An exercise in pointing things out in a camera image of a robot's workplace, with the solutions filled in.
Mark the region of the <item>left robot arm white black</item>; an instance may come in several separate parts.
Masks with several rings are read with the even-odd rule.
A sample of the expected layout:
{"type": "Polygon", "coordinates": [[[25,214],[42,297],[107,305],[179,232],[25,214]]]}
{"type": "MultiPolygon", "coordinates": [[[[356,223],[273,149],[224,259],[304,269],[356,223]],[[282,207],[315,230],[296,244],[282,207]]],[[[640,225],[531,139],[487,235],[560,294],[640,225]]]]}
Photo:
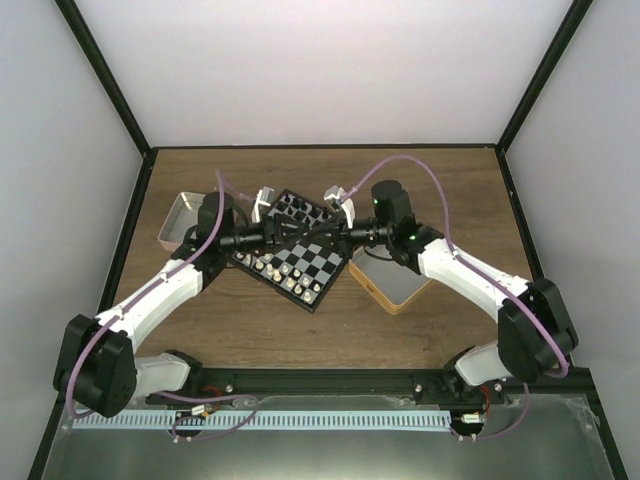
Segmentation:
{"type": "Polygon", "coordinates": [[[196,360],[180,352],[137,354],[144,340],[167,317],[199,295],[237,254],[264,256],[334,224],[315,206],[301,213],[277,212],[247,218],[232,195],[205,195],[196,223],[161,270],[137,291],[93,318],[78,315],[66,326],[53,386],[74,419],[93,413],[110,418],[137,397],[170,392],[181,403],[204,392],[196,360]]]}

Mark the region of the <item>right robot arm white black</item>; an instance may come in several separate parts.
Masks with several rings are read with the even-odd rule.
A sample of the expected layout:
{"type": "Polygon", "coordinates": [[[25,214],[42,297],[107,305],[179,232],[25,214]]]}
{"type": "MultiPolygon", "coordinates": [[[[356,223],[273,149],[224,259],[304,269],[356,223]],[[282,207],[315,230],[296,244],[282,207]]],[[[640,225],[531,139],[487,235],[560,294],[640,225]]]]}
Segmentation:
{"type": "Polygon", "coordinates": [[[496,322],[495,341],[472,346],[445,366],[444,389],[451,400],[468,402],[489,381],[533,384],[568,375],[567,357],[579,340],[552,281],[507,274],[457,248],[448,235],[417,221],[408,192],[396,180],[376,183],[371,197],[373,217],[359,219],[347,192],[330,188],[325,199],[333,214],[299,235],[326,236],[346,256],[382,245],[394,262],[454,290],[496,322]]]}

